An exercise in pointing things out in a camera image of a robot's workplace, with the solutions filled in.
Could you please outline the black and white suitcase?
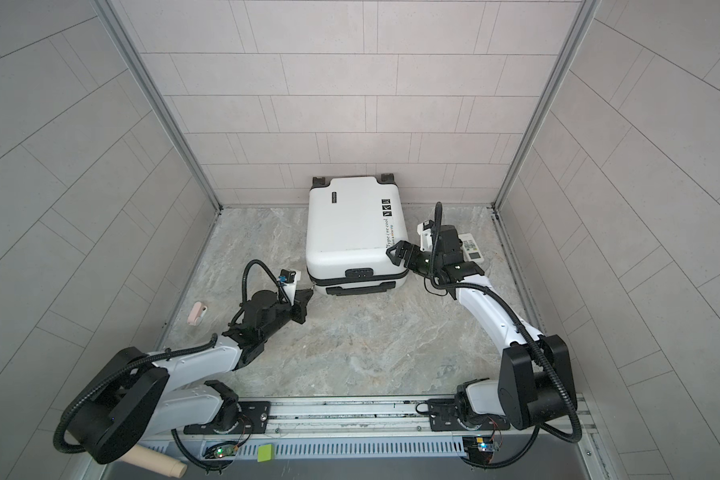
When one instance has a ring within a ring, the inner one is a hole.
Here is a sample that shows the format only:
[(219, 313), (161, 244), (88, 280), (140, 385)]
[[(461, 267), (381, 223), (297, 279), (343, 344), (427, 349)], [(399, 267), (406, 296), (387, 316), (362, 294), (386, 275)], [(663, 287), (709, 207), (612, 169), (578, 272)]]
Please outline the black and white suitcase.
[(394, 265), (387, 250), (407, 239), (392, 174), (312, 179), (306, 264), (320, 293), (366, 295), (400, 287), (408, 270)]

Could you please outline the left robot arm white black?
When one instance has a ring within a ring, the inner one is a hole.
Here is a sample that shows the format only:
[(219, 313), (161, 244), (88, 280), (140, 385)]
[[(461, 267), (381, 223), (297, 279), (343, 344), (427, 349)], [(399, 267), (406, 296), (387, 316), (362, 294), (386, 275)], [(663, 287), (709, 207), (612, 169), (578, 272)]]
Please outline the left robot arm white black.
[(287, 323), (304, 323), (313, 294), (259, 291), (242, 304), (227, 331), (199, 346), (151, 354), (120, 350), (64, 410), (54, 448), (108, 464), (153, 434), (192, 425), (231, 431), (239, 397), (219, 375), (248, 366)]

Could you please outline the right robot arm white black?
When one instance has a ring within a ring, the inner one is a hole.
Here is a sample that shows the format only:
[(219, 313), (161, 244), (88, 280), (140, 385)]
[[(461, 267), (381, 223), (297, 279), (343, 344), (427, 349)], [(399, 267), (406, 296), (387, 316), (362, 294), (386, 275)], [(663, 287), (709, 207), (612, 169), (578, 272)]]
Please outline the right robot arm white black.
[(540, 332), (516, 313), (484, 270), (466, 258), (453, 226), (429, 221), (421, 238), (431, 242), (428, 250), (400, 240), (387, 249), (387, 257), (458, 301), (501, 353), (496, 380), (467, 382), (457, 394), (462, 422), (499, 415), (517, 430), (539, 428), (568, 443), (581, 440), (583, 428), (565, 341)]

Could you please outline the white remote control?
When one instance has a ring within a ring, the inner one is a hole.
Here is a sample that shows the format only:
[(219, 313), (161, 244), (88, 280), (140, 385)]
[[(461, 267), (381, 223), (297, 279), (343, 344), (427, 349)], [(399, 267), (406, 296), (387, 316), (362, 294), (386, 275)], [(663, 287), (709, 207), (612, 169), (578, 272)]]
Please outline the white remote control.
[(485, 257), (471, 233), (460, 234), (459, 240), (461, 242), (462, 252), (466, 261), (475, 262), (477, 264), (482, 264), (485, 261)]

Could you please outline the small pink case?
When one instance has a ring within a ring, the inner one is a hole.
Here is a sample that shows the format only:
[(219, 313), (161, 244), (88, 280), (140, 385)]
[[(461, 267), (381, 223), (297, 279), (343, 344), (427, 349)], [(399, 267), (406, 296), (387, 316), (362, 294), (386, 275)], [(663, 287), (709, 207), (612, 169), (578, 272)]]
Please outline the small pink case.
[(187, 324), (190, 326), (197, 326), (201, 323), (205, 313), (207, 312), (207, 306), (203, 302), (195, 302), (190, 309)]

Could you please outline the green sticky note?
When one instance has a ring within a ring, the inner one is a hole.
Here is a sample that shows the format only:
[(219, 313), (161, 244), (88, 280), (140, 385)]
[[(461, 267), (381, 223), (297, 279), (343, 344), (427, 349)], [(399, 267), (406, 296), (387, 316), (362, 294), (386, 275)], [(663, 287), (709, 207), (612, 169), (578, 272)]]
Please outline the green sticky note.
[(274, 451), (275, 448), (273, 444), (259, 445), (257, 449), (257, 462), (263, 463), (273, 460)]

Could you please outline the left circuit board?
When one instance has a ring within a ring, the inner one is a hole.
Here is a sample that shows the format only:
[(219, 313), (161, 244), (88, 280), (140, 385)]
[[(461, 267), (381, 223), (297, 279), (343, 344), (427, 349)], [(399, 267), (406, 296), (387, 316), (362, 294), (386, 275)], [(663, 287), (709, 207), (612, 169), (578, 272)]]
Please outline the left circuit board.
[(203, 453), (205, 460), (221, 460), (232, 458), (237, 455), (239, 444), (237, 442), (227, 441), (211, 445), (206, 448)]

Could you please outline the circuit board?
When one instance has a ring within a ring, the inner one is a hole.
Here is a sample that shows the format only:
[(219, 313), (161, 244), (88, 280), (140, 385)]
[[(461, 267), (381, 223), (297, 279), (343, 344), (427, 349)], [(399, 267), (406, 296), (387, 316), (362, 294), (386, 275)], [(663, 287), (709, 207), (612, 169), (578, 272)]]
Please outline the circuit board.
[(464, 436), (462, 445), (465, 459), (475, 464), (490, 464), (497, 452), (497, 445), (491, 437)]
[(206, 448), (203, 453), (205, 460), (221, 460), (232, 458), (237, 455), (239, 444), (237, 442), (227, 441), (211, 445)]

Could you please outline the right circuit board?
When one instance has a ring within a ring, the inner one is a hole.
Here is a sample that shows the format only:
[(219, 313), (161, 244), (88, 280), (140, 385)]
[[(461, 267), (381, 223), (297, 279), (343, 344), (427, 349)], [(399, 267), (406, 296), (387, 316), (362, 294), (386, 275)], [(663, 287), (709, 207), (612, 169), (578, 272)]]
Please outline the right circuit board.
[(462, 445), (465, 459), (475, 464), (490, 464), (497, 452), (497, 445), (491, 437), (464, 436)]

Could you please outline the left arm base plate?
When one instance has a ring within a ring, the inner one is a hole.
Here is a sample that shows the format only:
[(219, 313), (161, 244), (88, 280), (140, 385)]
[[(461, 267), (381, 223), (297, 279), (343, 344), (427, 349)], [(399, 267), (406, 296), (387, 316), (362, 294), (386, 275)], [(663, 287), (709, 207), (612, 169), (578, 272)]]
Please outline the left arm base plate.
[(206, 424), (183, 428), (187, 435), (247, 435), (263, 434), (266, 430), (271, 403), (242, 401), (223, 404), (215, 417)]

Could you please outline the aluminium rail frame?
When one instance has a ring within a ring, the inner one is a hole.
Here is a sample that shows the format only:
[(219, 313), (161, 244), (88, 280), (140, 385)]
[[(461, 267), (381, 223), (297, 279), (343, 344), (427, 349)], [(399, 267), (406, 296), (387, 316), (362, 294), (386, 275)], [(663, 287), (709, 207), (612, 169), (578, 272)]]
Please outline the aluminium rail frame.
[[(143, 437), (139, 444), (180, 458), (184, 450), (200, 461), (225, 463), (257, 460), (259, 445), (273, 444), (275, 460), (349, 458), (465, 458), (464, 436), (491, 437), (497, 445), (496, 459), (512, 455), (524, 443), (529, 430), (511, 426), (506, 431), (433, 432), (427, 416), (420, 415), (422, 402), (449, 396), (383, 396), (318, 398), (249, 398), (268, 401), (271, 410), (263, 434), (187, 435), (183, 428)], [(232, 458), (205, 460), (207, 447), (237, 442)]]

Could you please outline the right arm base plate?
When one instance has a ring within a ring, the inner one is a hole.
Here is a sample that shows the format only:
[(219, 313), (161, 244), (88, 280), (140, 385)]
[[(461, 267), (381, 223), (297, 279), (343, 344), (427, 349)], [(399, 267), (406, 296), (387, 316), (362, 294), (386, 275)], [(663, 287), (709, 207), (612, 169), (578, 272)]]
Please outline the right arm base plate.
[(462, 397), (432, 398), (422, 402), (423, 410), (416, 411), (427, 416), (433, 432), (455, 431), (506, 431), (511, 429), (508, 419), (500, 414), (478, 414)]

